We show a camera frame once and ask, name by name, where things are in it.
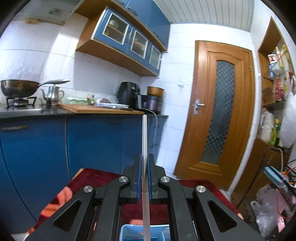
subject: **black air fryer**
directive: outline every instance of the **black air fryer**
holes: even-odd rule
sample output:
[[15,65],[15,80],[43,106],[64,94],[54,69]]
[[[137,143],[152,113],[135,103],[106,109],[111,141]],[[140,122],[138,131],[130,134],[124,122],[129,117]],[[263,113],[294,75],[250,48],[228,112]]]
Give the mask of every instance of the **black air fryer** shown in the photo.
[[141,95],[139,85],[132,82],[122,82],[117,92],[119,104],[126,104],[134,110],[141,109]]

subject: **wok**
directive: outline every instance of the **wok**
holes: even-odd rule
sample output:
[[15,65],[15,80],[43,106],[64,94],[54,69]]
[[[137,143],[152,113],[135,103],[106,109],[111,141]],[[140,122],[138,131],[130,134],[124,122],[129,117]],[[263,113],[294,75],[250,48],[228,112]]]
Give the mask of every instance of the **wok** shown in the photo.
[[9,98],[25,98],[33,95],[42,85],[47,84],[64,84],[69,80],[51,80],[42,84],[30,80],[2,80],[2,93]]

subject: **brown pot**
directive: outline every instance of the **brown pot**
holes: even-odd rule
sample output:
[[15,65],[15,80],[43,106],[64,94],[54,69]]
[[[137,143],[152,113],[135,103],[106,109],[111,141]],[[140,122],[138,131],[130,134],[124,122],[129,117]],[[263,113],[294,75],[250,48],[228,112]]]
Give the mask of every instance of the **brown pot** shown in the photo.
[[147,87],[147,95],[158,96],[163,98],[163,92],[164,92],[164,89],[162,88],[152,87],[152,86]]

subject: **black countertop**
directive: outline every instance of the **black countertop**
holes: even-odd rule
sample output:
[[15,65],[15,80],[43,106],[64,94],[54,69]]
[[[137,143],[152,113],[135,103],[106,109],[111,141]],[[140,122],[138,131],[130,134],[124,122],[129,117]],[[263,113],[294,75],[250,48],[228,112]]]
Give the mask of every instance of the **black countertop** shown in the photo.
[[[58,106],[36,105],[28,107],[10,107],[5,108],[6,105],[0,105],[0,122],[16,121],[31,118],[45,118],[45,117],[59,117],[59,116],[82,116],[82,115],[107,115],[114,117],[122,116],[136,116],[136,115],[120,115],[120,114],[76,114],[72,111],[66,110]],[[153,114],[146,114],[148,117],[154,117]],[[167,118],[167,115],[157,115],[158,118]]]

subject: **blue plastic box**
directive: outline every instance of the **blue plastic box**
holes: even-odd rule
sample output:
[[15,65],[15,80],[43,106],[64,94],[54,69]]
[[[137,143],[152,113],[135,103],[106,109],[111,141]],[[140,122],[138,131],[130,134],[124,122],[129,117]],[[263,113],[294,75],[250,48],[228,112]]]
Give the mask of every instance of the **blue plastic box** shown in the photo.
[[[170,241],[169,225],[150,225],[151,241]],[[120,241],[143,241],[143,225],[125,224],[121,227]]]

